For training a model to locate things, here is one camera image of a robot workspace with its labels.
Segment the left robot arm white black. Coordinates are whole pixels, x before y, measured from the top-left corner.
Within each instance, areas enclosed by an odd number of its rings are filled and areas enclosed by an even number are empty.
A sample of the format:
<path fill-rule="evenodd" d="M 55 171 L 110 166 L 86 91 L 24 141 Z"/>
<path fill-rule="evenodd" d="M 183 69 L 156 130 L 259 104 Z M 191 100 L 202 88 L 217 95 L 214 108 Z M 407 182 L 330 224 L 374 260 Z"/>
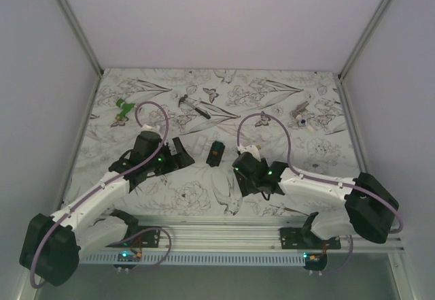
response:
<path fill-rule="evenodd" d="M 112 163 L 90 190 L 49 216 L 38 214 L 31 219 L 20 265 L 33 277 L 60 286 L 82 260 L 101 248 L 134 245 L 139 238 L 134 216 L 120 210 L 107 218 L 99 216 L 148 178 L 194 164 L 179 138 L 174 138 L 173 144 L 174 153 L 157 132 L 140 132 L 133 148 Z"/>

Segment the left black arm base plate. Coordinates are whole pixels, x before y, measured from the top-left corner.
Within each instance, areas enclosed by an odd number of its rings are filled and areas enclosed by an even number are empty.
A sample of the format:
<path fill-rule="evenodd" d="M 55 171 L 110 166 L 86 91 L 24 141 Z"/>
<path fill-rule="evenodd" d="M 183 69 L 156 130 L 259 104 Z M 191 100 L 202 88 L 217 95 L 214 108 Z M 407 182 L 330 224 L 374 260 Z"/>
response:
<path fill-rule="evenodd" d="M 138 232 L 141 232 L 142 230 L 147 229 L 146 232 L 136 236 L 133 239 L 130 239 L 128 241 L 123 241 L 120 243 L 112 243 L 108 245 L 110 248 L 157 248 L 160 242 L 160 230 L 158 230 L 156 227 L 147 227 L 147 226 L 140 226 L 139 230 L 136 232 L 128 232 L 125 235 L 125 238 L 130 237 Z"/>

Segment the black fuse box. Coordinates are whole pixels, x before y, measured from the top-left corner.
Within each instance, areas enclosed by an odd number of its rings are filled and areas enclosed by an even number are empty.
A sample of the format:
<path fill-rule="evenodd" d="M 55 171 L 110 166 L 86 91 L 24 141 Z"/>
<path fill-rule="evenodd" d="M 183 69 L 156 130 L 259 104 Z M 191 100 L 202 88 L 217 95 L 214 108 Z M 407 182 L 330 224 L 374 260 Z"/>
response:
<path fill-rule="evenodd" d="M 218 167 L 222 160 L 225 150 L 225 145 L 220 141 L 214 141 L 210 147 L 206 164 L 210 167 Z"/>

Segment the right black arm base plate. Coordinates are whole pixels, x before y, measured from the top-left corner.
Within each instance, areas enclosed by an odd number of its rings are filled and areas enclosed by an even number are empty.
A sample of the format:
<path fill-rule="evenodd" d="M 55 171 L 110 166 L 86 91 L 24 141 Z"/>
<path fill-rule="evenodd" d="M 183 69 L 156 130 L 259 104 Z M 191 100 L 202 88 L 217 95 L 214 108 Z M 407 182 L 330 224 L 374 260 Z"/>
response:
<path fill-rule="evenodd" d="M 322 240 L 312 232 L 303 232 L 302 228 L 283 227 L 279 229 L 279 240 L 283 250 L 340 250 L 339 237 Z"/>

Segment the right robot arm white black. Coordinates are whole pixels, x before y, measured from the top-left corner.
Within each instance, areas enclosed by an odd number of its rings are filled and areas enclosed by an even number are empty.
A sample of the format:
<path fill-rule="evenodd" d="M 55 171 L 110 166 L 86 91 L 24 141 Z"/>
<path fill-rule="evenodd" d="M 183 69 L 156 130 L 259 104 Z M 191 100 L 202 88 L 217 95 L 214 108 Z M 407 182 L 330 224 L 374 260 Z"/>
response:
<path fill-rule="evenodd" d="M 384 244 L 399 208 L 396 199 L 369 173 L 334 178 L 290 169 L 284 162 L 268 164 L 249 152 L 241 153 L 232 167 L 244 197 L 258 193 L 286 196 L 296 210 L 307 214 L 301 240 L 311 249 L 332 237 L 350 234 Z"/>

